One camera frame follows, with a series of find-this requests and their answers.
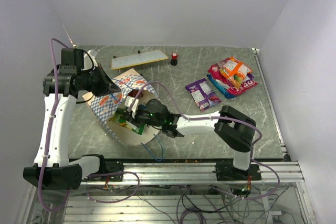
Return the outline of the green snack packet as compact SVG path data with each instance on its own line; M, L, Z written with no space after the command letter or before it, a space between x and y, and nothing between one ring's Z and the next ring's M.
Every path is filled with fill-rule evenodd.
M126 115L126 111L127 111L126 109L118 108L115 114L109 119L109 122L114 123L123 128L126 128L128 130L131 130L132 132L138 135L142 135L145 125L144 124L135 125L130 121L128 121L127 119L125 119L124 115Z

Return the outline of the blue snack packet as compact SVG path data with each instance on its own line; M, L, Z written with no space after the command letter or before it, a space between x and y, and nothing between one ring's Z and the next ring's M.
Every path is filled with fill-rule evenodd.
M208 80L217 88L217 90L224 95L226 99L233 99L236 96L229 93L227 89L225 89L222 85L220 85L213 77L211 74L206 75Z

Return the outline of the red snack packet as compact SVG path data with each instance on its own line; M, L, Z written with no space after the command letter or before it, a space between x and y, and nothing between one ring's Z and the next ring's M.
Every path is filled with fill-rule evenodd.
M131 92L129 92L128 96L132 97L132 98L135 98L137 96L137 94L139 93L138 90L132 90ZM140 92L138 98L141 98L143 97L143 94L142 92Z

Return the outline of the purple snack packet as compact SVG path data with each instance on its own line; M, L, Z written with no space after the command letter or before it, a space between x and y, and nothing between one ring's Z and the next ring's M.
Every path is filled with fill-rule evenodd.
M186 85L185 89L191 94L200 111L207 110L222 102L205 78Z
M251 73L248 73L244 81L253 80L253 79L254 79L254 76Z

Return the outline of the orange snack packet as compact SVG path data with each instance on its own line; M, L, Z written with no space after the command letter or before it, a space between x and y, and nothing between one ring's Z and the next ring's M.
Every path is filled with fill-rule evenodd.
M220 61L218 66L221 75L238 89L248 74L253 72L252 68L234 57Z

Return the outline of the pink snack packet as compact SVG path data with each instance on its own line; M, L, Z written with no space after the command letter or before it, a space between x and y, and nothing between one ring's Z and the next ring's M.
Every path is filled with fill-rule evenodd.
M258 83L253 79L253 80L248 80L244 81L240 88L235 88L228 80L226 80L220 73L219 71L219 66L218 64L212 65L208 69L208 74L211 74L212 77L220 84L222 85L227 91L236 97L245 93L247 90L254 88L255 86L258 85Z

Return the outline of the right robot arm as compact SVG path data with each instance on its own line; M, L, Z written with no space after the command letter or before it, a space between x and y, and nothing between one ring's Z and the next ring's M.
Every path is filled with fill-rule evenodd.
M256 122L233 107L225 105L214 113L185 115L172 113L159 100L152 99L145 106L131 105L128 113L132 124L158 128L171 138L215 133L234 151L227 177L236 180L248 178Z

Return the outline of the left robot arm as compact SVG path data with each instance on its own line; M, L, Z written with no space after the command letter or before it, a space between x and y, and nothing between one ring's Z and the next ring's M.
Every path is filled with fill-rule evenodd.
M76 48L61 50L61 63L43 80L45 118L38 153L31 167L25 167L23 178L42 190L76 190L91 176L102 180L107 175L103 155L86 155L70 162L68 143L73 110L80 91L94 97L120 92L104 72L92 63L85 68L87 52Z

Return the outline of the checkered paper bag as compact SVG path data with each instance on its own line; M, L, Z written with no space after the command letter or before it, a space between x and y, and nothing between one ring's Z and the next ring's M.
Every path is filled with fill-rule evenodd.
M142 135L138 135L131 130L109 122L109 119L115 114L118 108L126 109L124 103L129 92L132 90L140 90L147 81L134 69L127 70L117 77L112 78L112 81L121 89L121 92L104 95L102 97L94 96L93 99L89 101L89 106L98 122L105 131L120 144L126 147L141 145L154 160L158 162L163 161L164 151L161 151L161 157L156 157L146 146L146 143L153 138L158 139L159 128L157 126L151 127L145 125Z

